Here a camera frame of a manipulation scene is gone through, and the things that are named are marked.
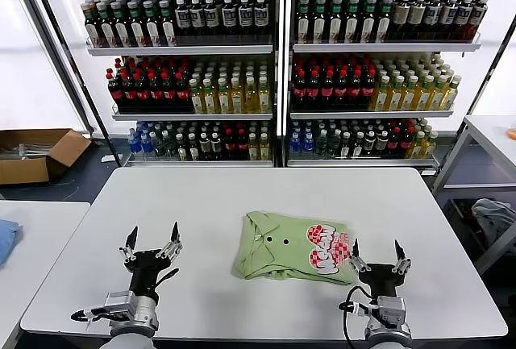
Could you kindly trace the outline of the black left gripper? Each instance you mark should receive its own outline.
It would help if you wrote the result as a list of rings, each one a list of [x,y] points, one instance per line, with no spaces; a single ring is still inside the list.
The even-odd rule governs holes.
[[[137,240],[137,226],[127,236],[126,242],[119,248],[127,261],[127,270],[131,274],[129,289],[132,292],[154,290],[157,277],[161,271],[171,265],[170,259],[176,259],[182,249],[178,222],[174,223],[170,240],[160,250],[138,251],[134,254]]]

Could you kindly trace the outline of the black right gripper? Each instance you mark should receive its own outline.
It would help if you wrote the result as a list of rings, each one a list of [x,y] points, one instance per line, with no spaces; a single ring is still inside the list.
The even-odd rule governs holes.
[[[352,246],[350,263],[355,272],[360,272],[360,281],[370,288],[372,297],[396,297],[397,287],[404,284],[405,276],[411,268],[411,259],[406,257],[404,249],[397,240],[394,241],[397,263],[367,264],[361,257],[358,239]]]

